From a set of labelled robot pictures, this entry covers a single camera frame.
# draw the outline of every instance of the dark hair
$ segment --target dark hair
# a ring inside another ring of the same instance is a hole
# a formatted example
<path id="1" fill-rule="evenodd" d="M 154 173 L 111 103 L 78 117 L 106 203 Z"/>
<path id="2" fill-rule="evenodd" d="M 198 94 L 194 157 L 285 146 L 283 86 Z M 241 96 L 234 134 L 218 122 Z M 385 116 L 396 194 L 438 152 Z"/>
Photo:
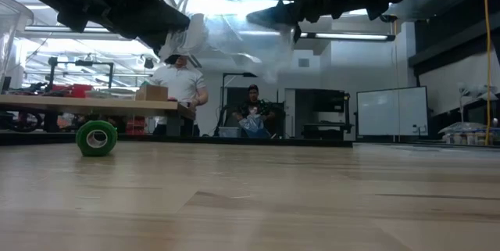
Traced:
<path id="1" fill-rule="evenodd" d="M 259 93 L 259 87 L 257 87 L 256 84 L 251 84 L 249 87 L 248 87 L 248 92 L 250 92 L 251 90 L 256 90 L 257 93 Z"/>
<path id="2" fill-rule="evenodd" d="M 175 62 L 180 58 L 180 55 L 171 55 L 168 59 L 165 59 L 166 64 L 175 64 Z"/>

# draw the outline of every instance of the table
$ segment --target table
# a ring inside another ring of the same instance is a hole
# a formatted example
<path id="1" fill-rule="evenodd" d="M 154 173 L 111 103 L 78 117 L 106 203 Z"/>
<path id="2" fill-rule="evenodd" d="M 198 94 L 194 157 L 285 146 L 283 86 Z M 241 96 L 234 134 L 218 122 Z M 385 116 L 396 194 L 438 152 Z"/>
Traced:
<path id="1" fill-rule="evenodd" d="M 77 99 L 30 95 L 0 95 L 3 109 L 35 109 L 42 112 L 167 117 L 168 135 L 179 135 L 183 120 L 195 113 L 179 102 L 133 101 L 125 99 Z"/>

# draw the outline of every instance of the hand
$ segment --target hand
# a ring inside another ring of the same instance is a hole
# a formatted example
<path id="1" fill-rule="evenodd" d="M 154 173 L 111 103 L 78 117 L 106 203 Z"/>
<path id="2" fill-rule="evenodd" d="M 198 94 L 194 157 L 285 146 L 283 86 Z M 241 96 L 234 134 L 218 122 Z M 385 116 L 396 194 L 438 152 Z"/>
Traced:
<path id="1" fill-rule="evenodd" d="M 189 104 L 189 110 L 196 111 L 196 106 L 199 104 L 198 99 L 193 99 Z"/>

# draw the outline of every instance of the wooden floor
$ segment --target wooden floor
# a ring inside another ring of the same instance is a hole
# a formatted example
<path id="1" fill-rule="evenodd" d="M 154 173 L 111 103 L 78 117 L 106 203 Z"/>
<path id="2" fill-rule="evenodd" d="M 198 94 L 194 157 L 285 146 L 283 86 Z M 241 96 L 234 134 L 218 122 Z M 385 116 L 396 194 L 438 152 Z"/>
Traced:
<path id="1" fill-rule="evenodd" d="M 500 152 L 0 147 L 0 250 L 500 249 Z"/>

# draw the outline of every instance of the whiteboard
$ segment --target whiteboard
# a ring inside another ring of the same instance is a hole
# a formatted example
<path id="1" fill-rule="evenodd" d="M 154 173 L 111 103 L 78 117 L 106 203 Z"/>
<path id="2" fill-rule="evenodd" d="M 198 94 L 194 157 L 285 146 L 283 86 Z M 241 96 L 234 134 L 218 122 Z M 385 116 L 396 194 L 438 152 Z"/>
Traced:
<path id="1" fill-rule="evenodd" d="M 359 92 L 358 135 L 428 135 L 427 89 Z"/>

